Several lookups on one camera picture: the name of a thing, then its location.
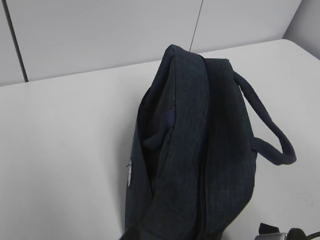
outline white table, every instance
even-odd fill
[[[320,61],[287,40],[207,52],[230,59],[295,147],[257,159],[251,202],[225,240],[260,222],[320,231]],[[159,61],[0,87],[0,239],[117,240],[136,112]],[[279,147],[248,107],[257,137]]]

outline navy blue bag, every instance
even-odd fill
[[[242,93],[282,152],[254,137]],[[258,153],[275,165],[296,161],[227,59],[169,46],[138,109],[121,239],[220,239],[252,197]]]

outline bag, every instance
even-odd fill
[[[254,137],[241,90],[283,153]],[[169,46],[138,109],[121,239],[221,239],[252,197],[257,153],[275,165],[296,161],[227,59]]]

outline metal object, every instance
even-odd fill
[[[254,240],[286,240],[287,233],[262,234],[255,237]]]

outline bag strap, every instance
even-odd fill
[[[238,73],[233,72],[233,78],[238,86],[241,88],[243,95],[257,113],[259,118],[268,126],[268,128],[277,136],[280,141],[282,152],[278,151],[274,146],[268,142],[254,137],[251,141],[251,149],[261,154],[275,165],[289,165],[296,161],[295,150],[286,137],[286,135],[278,128],[278,126],[272,121],[265,106],[257,96],[252,86]]]

